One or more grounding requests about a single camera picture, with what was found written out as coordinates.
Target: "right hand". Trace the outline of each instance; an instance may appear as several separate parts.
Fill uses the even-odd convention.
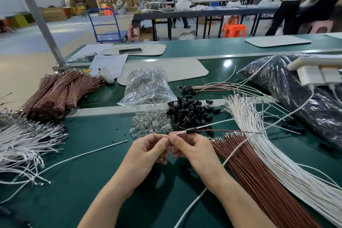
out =
[[[199,134],[169,134],[174,157],[186,157],[205,186],[213,193],[219,193],[223,183],[229,182],[231,176],[218,159],[209,139]]]

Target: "smartphone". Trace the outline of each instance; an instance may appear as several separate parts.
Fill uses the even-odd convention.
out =
[[[133,54],[133,53],[142,53],[143,50],[141,48],[135,48],[135,49],[125,49],[125,50],[119,50],[119,54]]]

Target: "large plastic bag of black parts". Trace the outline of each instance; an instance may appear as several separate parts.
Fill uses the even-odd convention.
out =
[[[141,68],[128,73],[125,96],[118,105],[150,107],[176,101],[164,70]]]
[[[238,74],[245,78],[263,68],[250,79],[250,82],[268,90],[282,106],[294,111],[310,97],[311,91],[302,86],[297,71],[290,71],[287,65],[299,57],[320,57],[313,54],[279,55],[261,58],[240,70]],[[336,93],[342,99],[342,85],[336,85]],[[303,109],[295,113],[297,117],[310,125],[333,149],[342,151],[342,105],[336,101],[327,86],[315,88],[315,94]]]

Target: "floor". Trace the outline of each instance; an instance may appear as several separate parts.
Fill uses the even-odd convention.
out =
[[[117,18],[121,30],[127,29],[133,14]],[[95,21],[113,23],[113,17],[95,17]],[[172,29],[172,39],[177,40],[182,33],[189,33],[196,28],[194,19],[188,20],[191,29],[184,29],[183,22],[177,21],[176,29]],[[244,20],[247,33],[250,33],[253,22]],[[268,20],[260,22],[257,35],[264,35]],[[143,24],[151,26],[151,21]],[[63,56],[67,56],[83,44],[96,44],[92,27],[88,18],[70,18],[67,21],[50,22],[52,32]],[[219,22],[211,27],[211,36],[217,38]],[[203,38],[204,25],[198,27],[198,39]],[[99,33],[108,31],[108,27],[98,27]],[[157,25],[160,40],[168,40],[166,24]],[[18,32],[0,34],[0,109],[20,108],[29,97],[36,92],[40,79],[45,74],[53,74],[52,66],[56,64],[54,56],[46,50],[46,43],[37,26],[19,29]]]

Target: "pile of black caps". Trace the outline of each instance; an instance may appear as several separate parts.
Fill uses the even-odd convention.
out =
[[[197,99],[192,99],[192,95],[185,97],[178,96],[178,101],[169,102],[168,115],[172,119],[171,126],[174,131],[183,131],[189,128],[200,127],[207,125],[211,122],[213,116],[211,113],[219,114],[220,109],[213,109],[210,104],[213,103],[211,100],[206,102],[209,105],[202,105]],[[210,131],[211,126],[204,128],[197,128],[197,130],[208,130],[208,135],[213,136],[214,132]]]

